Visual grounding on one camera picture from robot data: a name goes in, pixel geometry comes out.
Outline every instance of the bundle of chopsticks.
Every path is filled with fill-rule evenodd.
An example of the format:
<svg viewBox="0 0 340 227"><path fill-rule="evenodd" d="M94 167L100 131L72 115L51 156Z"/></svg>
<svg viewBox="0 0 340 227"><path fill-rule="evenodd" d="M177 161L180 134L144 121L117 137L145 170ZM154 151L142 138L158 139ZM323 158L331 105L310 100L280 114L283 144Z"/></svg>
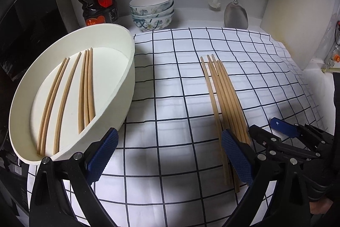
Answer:
<svg viewBox="0 0 340 227"><path fill-rule="evenodd" d="M225 130L227 128L230 129L236 135L238 140L241 142L250 145L251 141L247 134L247 124L244 119L239 99L237 97L234 87L232 86L231 80L228 76L228 73L224 65L222 64L221 61L219 60L216 61L214 55L211 55L212 60L209 57L209 55L207 55L207 57L209 72L212 77L212 81L216 90L216 95L222 114L221 120L217 109L214 91L210 83L209 73L207 71L203 57L201 57L201 65L208 86L212 109L215 117L216 128L218 132L218 138L220 142L220 153L223 165L224 180L226 184L231 183L233 181L232 179L233 176L234 188L235 191L238 192L240 190L238 176L234 169L232 170L231 174L231 165L228 162L228 158L221 145L222 130Z"/></svg>
<svg viewBox="0 0 340 227"><path fill-rule="evenodd" d="M73 64L73 67L67 79L64 92L62 94L62 100L59 106L57 123L55 126L53 155L59 152L62 117L64 115L66 100L67 100L67 96L68 96L68 93L71 87L74 72L77 68L81 54L82 54L81 52L78 53L78 56ZM37 154L41 156L45 156L47 130L48 130L48 126L49 126L49 122L51 118L52 108L54 105L55 97L59 89L60 82L62 80L62 77L64 75L64 72L66 70L69 60L70 60L70 57L65 58L62 61L57 71L57 74L54 77L52 86L50 88L50 92L47 96L45 108L42 113L38 142L37 142ZM81 131L84 130L84 121L85 121L85 125L87 126L95 116L92 71L93 71L93 49L91 48L90 50L85 50L83 66L82 66L82 71L81 71L81 78L80 78L79 106L78 106L79 133L81 133Z"/></svg>

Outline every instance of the stack of bowls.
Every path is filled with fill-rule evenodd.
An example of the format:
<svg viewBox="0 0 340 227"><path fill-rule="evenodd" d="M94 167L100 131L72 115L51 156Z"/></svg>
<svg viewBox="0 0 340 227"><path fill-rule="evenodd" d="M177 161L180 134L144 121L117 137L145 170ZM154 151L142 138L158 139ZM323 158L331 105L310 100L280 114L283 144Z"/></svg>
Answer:
<svg viewBox="0 0 340 227"><path fill-rule="evenodd" d="M131 0L132 19L143 32L163 29L172 21L173 5L173 0Z"/></svg>

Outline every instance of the dark liquid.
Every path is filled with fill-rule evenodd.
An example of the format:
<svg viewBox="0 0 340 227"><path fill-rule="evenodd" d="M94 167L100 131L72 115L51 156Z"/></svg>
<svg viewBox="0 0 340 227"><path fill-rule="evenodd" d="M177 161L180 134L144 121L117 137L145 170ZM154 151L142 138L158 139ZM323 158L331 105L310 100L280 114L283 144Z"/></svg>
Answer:
<svg viewBox="0 0 340 227"><path fill-rule="evenodd" d="M119 24L117 2L115 0L112 0L112 5L107 8L102 7L98 0L79 0L79 2L83 5L83 17L86 25L104 22Z"/></svg>

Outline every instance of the cutting board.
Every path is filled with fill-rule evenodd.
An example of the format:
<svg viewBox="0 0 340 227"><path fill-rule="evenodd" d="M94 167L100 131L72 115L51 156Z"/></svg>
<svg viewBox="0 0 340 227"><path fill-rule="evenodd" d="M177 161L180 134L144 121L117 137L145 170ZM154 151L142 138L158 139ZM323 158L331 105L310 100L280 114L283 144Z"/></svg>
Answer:
<svg viewBox="0 0 340 227"><path fill-rule="evenodd" d="M304 69L329 24L335 0L269 0L260 27Z"/></svg>

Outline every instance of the bowl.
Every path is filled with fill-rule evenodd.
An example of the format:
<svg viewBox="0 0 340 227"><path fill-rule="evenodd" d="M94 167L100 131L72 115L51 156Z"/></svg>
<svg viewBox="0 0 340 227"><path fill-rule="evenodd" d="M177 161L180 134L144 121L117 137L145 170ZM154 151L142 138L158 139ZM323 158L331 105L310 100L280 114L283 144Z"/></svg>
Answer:
<svg viewBox="0 0 340 227"><path fill-rule="evenodd" d="M135 15L132 15L132 19L135 25L143 32L154 31L167 27L172 21L174 12L175 11L172 11L169 15L153 19L137 19Z"/></svg>
<svg viewBox="0 0 340 227"><path fill-rule="evenodd" d="M133 18L134 19L153 19L153 18L156 18L156 17L164 17L166 15L169 15L173 12L173 7L174 7L174 2L172 2L172 5L166 9L165 11L163 12L160 12L160 13L157 13L157 14L152 14L152 15L146 15L146 16L138 16L138 15L133 15Z"/></svg>
<svg viewBox="0 0 340 227"><path fill-rule="evenodd" d="M84 51L93 48L93 95L95 117L78 132L79 84ZM53 155L57 115L71 68L82 52L69 89L62 117L59 152ZM17 156L39 165L37 154L40 122L54 77L65 57L70 57L56 94L48 125L45 155L52 160L69 159L99 141L110 127L117 130L130 108L134 86L135 44L130 32L116 24L96 24L78 29L47 48L23 76L12 101L9 133Z"/></svg>
<svg viewBox="0 0 340 227"><path fill-rule="evenodd" d="M167 10L173 0L131 0L131 14L137 16L147 16L157 14Z"/></svg>

